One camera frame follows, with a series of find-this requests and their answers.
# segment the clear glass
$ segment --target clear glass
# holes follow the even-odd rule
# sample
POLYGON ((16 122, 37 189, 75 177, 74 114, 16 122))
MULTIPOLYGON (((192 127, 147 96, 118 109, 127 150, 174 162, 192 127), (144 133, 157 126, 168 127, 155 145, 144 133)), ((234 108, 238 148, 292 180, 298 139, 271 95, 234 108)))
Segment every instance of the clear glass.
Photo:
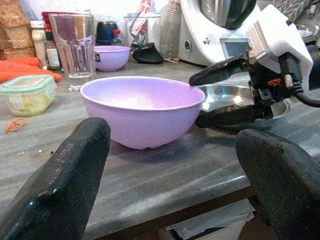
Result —
POLYGON ((148 43, 147 17, 125 16, 124 25, 128 47, 137 47, 148 43))
POLYGON ((49 18, 69 90, 78 92, 96 75, 94 16, 49 14, 49 18))
POLYGON ((178 56, 180 24, 180 0, 170 0, 160 35, 160 53, 164 58, 171 59, 178 56))

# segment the kitchen counter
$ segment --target kitchen counter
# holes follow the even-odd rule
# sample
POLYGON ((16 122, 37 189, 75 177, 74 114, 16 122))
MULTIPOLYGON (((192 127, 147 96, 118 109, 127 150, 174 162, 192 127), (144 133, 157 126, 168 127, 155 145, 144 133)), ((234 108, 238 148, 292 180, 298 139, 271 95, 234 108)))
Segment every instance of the kitchen counter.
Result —
MULTIPOLYGON (((161 65, 129 62, 119 71, 99 72, 98 76, 156 76, 186 82, 200 69, 183 62, 161 65)), ((240 73, 229 82, 245 85, 248 80, 246 73, 240 73)), ((309 95, 320 99, 318 90, 309 95)), ((5 134, 9 122, 16 117, 10 113, 3 98, 0 103, 1 214, 28 177, 88 115, 80 93, 68 92, 65 80, 58 84, 52 105, 40 115, 27 117, 28 124, 20 131, 5 134)), ((295 101, 290 112, 268 131, 298 143, 319 161, 319 123, 319 109, 295 101)), ((174 218, 174 213, 182 215, 182 210, 214 199, 225 199, 228 204, 231 200, 221 197, 249 188, 250 183, 237 160, 233 132, 193 126, 178 140, 146 150, 130 149, 111 141, 83 239, 112 235, 133 226, 152 229, 151 223, 161 226, 159 219, 163 216, 176 220, 190 217, 174 218)))

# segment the appliance display screen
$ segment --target appliance display screen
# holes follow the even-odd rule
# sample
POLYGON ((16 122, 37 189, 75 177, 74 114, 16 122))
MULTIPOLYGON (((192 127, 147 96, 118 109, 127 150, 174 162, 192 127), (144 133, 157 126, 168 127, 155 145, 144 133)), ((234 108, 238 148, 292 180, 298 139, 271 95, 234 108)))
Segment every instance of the appliance display screen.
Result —
POLYGON ((230 57, 238 57, 249 48, 249 44, 247 42, 225 42, 225 48, 230 57))
POLYGON ((249 39, 247 38, 221 38, 221 46, 225 59, 239 57, 247 48, 249 48, 249 39))

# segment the drinking glass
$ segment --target drinking glass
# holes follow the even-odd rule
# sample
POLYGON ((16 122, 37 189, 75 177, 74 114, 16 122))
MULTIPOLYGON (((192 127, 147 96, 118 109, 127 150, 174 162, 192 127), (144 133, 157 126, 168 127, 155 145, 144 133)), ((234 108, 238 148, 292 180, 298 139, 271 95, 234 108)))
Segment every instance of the drinking glass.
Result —
POLYGON ((96 74, 93 15, 49 14, 69 90, 78 92, 96 74))

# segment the wall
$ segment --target wall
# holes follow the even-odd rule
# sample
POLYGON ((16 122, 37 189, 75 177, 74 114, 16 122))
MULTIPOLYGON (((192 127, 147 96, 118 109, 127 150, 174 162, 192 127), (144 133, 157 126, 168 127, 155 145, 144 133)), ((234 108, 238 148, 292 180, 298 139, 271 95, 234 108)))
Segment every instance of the wall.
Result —
MULTIPOLYGON (((113 16, 118 19, 127 13, 137 12, 141 0, 24 0, 41 20, 41 12, 74 12, 76 9, 91 9, 97 18, 113 16)), ((168 0, 153 0, 153 12, 159 12, 168 0)))

